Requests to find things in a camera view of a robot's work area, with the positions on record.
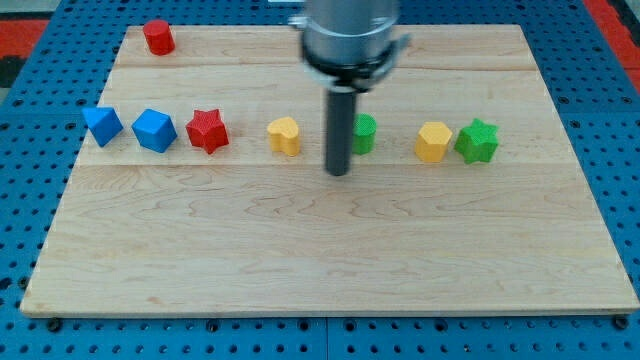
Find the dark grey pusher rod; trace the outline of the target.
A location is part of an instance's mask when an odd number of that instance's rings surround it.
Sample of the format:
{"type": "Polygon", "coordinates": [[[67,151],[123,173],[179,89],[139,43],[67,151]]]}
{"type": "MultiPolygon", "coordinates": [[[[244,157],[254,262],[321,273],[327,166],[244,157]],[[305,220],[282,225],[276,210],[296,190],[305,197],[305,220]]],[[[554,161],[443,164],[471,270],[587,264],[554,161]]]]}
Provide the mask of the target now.
{"type": "Polygon", "coordinates": [[[349,172],[356,119],[354,92],[328,91],[325,102],[325,170],[333,176],[349,172]]]}

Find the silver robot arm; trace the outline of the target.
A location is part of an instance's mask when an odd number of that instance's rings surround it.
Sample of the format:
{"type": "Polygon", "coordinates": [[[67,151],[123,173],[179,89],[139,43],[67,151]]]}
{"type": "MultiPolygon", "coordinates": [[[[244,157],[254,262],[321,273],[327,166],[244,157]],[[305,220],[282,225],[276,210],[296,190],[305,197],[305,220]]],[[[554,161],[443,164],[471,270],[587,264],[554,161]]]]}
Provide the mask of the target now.
{"type": "Polygon", "coordinates": [[[326,90],[324,167],[333,176],[351,167],[358,96],[389,75],[410,42],[394,35],[399,17],[395,0],[306,0],[288,20],[305,70],[326,90]]]}

